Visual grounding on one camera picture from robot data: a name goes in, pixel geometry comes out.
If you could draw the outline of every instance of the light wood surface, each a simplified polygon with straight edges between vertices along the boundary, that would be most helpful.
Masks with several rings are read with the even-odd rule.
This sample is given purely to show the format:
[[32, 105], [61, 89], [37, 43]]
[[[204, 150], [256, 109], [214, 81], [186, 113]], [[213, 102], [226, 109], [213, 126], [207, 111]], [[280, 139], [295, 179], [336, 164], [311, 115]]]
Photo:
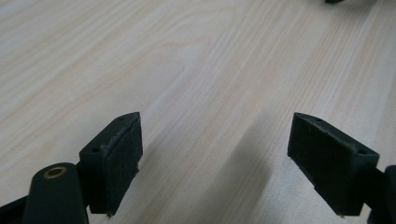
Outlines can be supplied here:
[[0, 204], [135, 111], [140, 173], [91, 223], [365, 223], [287, 146], [298, 111], [396, 164], [396, 1], [0, 3]]

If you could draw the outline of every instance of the wooden table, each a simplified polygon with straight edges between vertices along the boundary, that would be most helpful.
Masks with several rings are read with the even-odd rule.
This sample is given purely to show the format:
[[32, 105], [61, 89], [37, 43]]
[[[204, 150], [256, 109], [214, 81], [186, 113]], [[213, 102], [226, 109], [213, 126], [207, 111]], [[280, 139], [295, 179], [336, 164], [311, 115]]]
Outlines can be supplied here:
[[396, 1], [0, 3], [0, 203], [140, 111], [140, 173], [91, 223], [365, 223], [287, 157], [293, 112], [396, 163]]

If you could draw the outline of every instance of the wood grain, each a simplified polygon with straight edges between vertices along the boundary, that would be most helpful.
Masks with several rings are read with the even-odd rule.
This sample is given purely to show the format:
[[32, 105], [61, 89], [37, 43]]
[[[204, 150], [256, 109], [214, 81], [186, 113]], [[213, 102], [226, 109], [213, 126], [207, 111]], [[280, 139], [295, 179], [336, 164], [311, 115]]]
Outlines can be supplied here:
[[91, 223], [365, 223], [287, 157], [292, 114], [396, 163], [396, 2], [0, 2], [0, 203], [140, 111], [140, 173]]

